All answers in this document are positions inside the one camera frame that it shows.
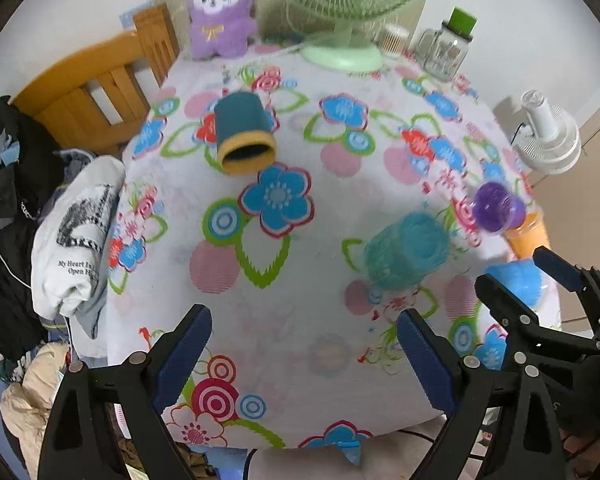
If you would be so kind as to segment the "teal textured plastic cup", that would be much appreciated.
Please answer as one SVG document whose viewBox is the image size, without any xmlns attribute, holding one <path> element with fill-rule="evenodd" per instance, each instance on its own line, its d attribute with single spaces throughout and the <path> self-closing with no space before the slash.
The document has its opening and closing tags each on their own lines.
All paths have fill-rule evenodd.
<svg viewBox="0 0 600 480">
<path fill-rule="evenodd" d="M 397 292 L 418 285 L 437 271 L 449 252 L 444 227 L 430 214 L 414 211 L 376 234 L 363 255 L 370 281 Z"/>
</svg>

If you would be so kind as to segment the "blue plastic cup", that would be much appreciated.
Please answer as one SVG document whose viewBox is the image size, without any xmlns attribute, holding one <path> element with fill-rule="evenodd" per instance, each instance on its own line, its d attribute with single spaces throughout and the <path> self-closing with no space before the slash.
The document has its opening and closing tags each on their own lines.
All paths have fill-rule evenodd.
<svg viewBox="0 0 600 480">
<path fill-rule="evenodd" d="M 550 290 L 550 278 L 532 259 L 491 264 L 486 274 L 493 276 L 520 301 L 537 309 Z"/>
</svg>

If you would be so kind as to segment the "orange plastic cup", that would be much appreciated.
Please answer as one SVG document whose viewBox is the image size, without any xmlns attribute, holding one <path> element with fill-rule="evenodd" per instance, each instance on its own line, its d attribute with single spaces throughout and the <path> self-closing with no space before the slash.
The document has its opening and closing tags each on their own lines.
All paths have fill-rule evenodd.
<svg viewBox="0 0 600 480">
<path fill-rule="evenodd" d="M 516 229 L 505 231 L 504 236 L 519 260 L 531 259 L 538 247 L 550 249 L 550 238 L 544 223 L 544 212 L 541 209 L 529 211 L 524 223 Z"/>
</svg>

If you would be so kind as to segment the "purple plastic cup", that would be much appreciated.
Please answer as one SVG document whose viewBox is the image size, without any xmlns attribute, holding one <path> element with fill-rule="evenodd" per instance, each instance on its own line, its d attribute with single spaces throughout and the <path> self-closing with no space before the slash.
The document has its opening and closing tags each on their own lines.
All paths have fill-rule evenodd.
<svg viewBox="0 0 600 480">
<path fill-rule="evenodd" d="M 488 181 L 475 192 L 471 212 L 481 229 L 501 234 L 522 226 L 527 209 L 522 199 L 507 186 Z"/>
</svg>

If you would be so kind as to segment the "green cup on jar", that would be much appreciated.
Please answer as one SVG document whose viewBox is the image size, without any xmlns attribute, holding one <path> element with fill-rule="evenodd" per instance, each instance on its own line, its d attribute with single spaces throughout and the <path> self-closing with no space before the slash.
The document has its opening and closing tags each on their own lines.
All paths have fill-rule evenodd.
<svg viewBox="0 0 600 480">
<path fill-rule="evenodd" d="M 455 35 L 471 40 L 471 33 L 477 24 L 477 18 L 457 6 L 454 8 L 450 18 L 446 21 L 445 27 Z"/>
</svg>

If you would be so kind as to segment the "dark teal cup yellow rim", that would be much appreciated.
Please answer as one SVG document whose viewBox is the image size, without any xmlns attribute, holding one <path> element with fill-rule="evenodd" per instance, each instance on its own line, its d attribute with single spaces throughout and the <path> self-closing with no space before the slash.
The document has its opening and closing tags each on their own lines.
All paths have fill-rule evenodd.
<svg viewBox="0 0 600 480">
<path fill-rule="evenodd" d="M 230 176 L 257 174 L 274 164 L 277 145 L 260 98 L 238 91 L 214 108 L 216 159 Z"/>
</svg>

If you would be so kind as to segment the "pile of dark clothes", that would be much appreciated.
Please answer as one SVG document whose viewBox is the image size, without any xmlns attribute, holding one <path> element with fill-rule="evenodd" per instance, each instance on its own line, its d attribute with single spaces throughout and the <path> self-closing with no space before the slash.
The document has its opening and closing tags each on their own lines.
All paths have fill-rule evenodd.
<svg viewBox="0 0 600 480">
<path fill-rule="evenodd" d="M 47 335 L 30 292 L 35 232 L 61 187 L 95 155 L 63 150 L 9 100 L 0 97 L 0 354 L 17 361 Z"/>
</svg>

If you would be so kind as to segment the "white standing fan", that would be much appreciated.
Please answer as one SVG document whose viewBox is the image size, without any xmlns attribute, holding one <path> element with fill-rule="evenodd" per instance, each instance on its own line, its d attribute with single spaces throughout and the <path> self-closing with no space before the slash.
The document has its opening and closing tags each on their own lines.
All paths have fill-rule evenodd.
<svg viewBox="0 0 600 480">
<path fill-rule="evenodd" d="M 562 107 L 550 104 L 539 90 L 521 96 L 526 114 L 512 137 L 512 145 L 521 161 L 544 176 L 564 174 L 577 165 L 582 140 L 576 120 Z"/>
</svg>

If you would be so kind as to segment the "white printed t-shirt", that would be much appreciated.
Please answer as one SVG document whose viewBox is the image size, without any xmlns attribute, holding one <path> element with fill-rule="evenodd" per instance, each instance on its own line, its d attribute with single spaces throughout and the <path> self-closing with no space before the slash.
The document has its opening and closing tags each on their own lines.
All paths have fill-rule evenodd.
<svg viewBox="0 0 600 480">
<path fill-rule="evenodd" d="M 106 249 L 123 180 L 119 159 L 94 158 L 56 200 L 31 252 L 35 312 L 46 320 L 68 318 L 91 339 L 105 302 Z"/>
</svg>

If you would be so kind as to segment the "floral tablecloth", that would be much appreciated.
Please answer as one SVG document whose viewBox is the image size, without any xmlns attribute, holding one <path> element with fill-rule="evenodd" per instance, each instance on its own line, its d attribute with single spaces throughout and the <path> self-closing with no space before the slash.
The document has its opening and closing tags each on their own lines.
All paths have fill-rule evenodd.
<svg viewBox="0 0 600 480">
<path fill-rule="evenodd" d="M 214 108 L 256 94 L 274 164 L 230 176 L 216 159 Z M 513 259 L 470 213 L 483 182 L 526 204 L 524 167 L 492 110 L 461 81 L 439 84 L 409 60 L 354 76 L 295 50 L 170 69 L 126 148 L 109 259 L 108 360 L 150 349 L 194 304 L 212 334 L 162 414 L 174 440 L 225 448 L 307 448 L 433 419 L 398 341 L 417 310 L 461 356 L 502 362 L 504 328 L 475 278 Z M 392 292 L 368 278 L 364 248 L 410 212 L 449 235 L 445 263 Z"/>
</svg>

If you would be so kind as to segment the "glass mug jar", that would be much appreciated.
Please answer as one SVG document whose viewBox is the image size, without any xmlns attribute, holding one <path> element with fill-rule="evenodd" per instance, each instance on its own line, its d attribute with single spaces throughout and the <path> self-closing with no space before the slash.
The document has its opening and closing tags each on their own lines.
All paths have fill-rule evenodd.
<svg viewBox="0 0 600 480">
<path fill-rule="evenodd" d="M 443 21 L 438 29 L 427 29 L 415 47 L 416 60 L 429 75 L 450 82 L 464 62 L 472 36 L 452 29 Z"/>
</svg>

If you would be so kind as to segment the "wooden chair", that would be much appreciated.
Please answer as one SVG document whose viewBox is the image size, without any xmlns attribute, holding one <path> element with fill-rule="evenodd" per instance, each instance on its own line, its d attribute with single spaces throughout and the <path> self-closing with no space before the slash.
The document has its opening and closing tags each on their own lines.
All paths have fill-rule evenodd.
<svg viewBox="0 0 600 480">
<path fill-rule="evenodd" d="M 148 67 L 156 84 L 163 84 L 180 53 L 166 4 L 141 10 L 133 24 L 55 63 L 10 102 L 62 148 L 119 156 L 149 113 L 150 97 L 136 73 Z"/>
</svg>

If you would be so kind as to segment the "purple plush toy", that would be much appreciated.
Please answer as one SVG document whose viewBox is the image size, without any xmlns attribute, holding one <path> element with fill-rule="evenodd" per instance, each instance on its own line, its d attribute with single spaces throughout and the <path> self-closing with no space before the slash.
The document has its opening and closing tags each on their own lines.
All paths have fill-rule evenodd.
<svg viewBox="0 0 600 480">
<path fill-rule="evenodd" d="M 254 0 L 186 0 L 194 60 L 241 58 L 257 33 L 251 16 Z"/>
</svg>

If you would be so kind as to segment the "beige patterned board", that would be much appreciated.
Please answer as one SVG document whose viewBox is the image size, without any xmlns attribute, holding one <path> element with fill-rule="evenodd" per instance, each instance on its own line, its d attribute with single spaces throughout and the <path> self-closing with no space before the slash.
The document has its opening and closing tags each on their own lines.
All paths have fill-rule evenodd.
<svg viewBox="0 0 600 480">
<path fill-rule="evenodd" d="M 155 0 L 168 6 L 176 39 L 182 48 L 190 47 L 189 15 L 186 0 Z M 411 0 L 401 9 L 384 18 L 376 18 L 367 24 L 356 24 L 354 29 L 367 38 L 374 39 L 386 23 L 397 24 L 414 34 L 426 0 Z M 291 0 L 254 0 L 251 15 L 258 23 L 259 36 L 263 39 L 284 38 L 293 34 L 308 36 L 314 32 L 330 29 L 332 24 L 302 10 Z"/>
</svg>

